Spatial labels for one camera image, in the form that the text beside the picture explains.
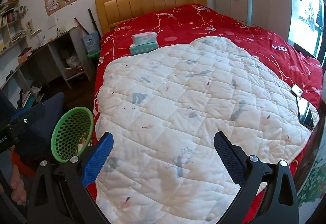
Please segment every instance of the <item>white device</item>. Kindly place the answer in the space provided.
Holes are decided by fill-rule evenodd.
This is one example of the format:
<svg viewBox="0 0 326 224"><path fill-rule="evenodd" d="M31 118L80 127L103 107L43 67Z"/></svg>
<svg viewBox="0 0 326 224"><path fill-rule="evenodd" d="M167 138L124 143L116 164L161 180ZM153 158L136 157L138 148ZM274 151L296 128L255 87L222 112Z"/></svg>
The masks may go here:
<svg viewBox="0 0 326 224"><path fill-rule="evenodd" d="M295 84L291 88L291 92L292 92L292 94L296 95L297 97L301 97L304 91L302 91L302 89Z"/></svg>

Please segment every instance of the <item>wooden headboard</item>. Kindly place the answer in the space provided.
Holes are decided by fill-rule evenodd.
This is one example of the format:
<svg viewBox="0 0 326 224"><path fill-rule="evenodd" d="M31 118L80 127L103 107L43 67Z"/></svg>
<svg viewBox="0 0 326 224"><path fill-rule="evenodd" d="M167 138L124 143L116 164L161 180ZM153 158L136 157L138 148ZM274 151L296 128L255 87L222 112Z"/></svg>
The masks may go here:
<svg viewBox="0 0 326 224"><path fill-rule="evenodd" d="M188 3L207 5L206 0L95 0L103 34L129 19Z"/></svg>

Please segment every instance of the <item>finger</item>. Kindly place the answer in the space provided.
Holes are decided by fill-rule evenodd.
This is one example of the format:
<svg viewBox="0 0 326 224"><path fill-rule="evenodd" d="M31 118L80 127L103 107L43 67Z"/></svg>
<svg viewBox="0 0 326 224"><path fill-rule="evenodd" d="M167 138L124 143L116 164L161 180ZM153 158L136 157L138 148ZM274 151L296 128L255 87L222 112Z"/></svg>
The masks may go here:
<svg viewBox="0 0 326 224"><path fill-rule="evenodd" d="M12 200L14 200L15 202L18 202L22 195L24 194L24 182L22 180L20 180L19 185L17 186L16 190L14 190L11 193L11 198Z"/></svg>
<svg viewBox="0 0 326 224"><path fill-rule="evenodd" d="M20 179L20 175L19 175L18 166L13 163L12 164L12 175L10 178L10 185L13 190L16 190L17 186L19 185L20 180L21 179Z"/></svg>
<svg viewBox="0 0 326 224"><path fill-rule="evenodd" d="M19 199L17 204L18 205L26 204L26 200L27 200L27 194L26 194L26 191L24 190L22 197Z"/></svg>

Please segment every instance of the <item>tissue box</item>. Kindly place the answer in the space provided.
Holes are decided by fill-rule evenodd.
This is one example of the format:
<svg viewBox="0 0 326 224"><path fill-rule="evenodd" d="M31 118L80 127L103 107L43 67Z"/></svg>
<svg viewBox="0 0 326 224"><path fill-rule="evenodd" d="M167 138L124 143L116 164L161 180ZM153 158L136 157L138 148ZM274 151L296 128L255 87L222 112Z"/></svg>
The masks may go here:
<svg viewBox="0 0 326 224"><path fill-rule="evenodd" d="M158 49L159 45L157 42L147 43L144 45L135 46L133 44L130 45L130 53L131 55L148 53L152 50Z"/></svg>
<svg viewBox="0 0 326 224"><path fill-rule="evenodd" d="M132 36L132 42L135 46L156 42L155 32L145 32Z"/></svg>

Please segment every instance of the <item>chair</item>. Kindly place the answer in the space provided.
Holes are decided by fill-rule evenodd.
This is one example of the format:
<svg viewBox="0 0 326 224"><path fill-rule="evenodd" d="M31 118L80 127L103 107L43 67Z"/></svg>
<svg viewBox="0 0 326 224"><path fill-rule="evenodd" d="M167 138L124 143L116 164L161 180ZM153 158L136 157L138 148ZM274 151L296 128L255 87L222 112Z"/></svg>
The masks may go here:
<svg viewBox="0 0 326 224"><path fill-rule="evenodd" d="M56 94L43 102L45 116L32 124L26 133L20 136L19 143L15 146L15 152L21 157L31 157L34 160L51 153L50 141L52 132L64 114L64 94ZM17 114L11 102L0 90L0 122Z"/></svg>

